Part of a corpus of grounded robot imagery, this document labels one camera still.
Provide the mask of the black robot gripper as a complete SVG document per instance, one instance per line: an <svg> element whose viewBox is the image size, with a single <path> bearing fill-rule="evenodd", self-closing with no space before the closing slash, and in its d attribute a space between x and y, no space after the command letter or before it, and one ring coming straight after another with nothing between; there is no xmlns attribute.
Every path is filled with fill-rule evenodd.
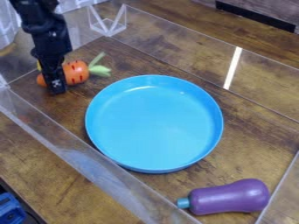
<svg viewBox="0 0 299 224"><path fill-rule="evenodd" d="M32 35L32 55L40 59L42 75L52 95L67 92L64 55L72 51L64 16L55 12L59 0L8 0L22 19L23 30Z"/></svg>

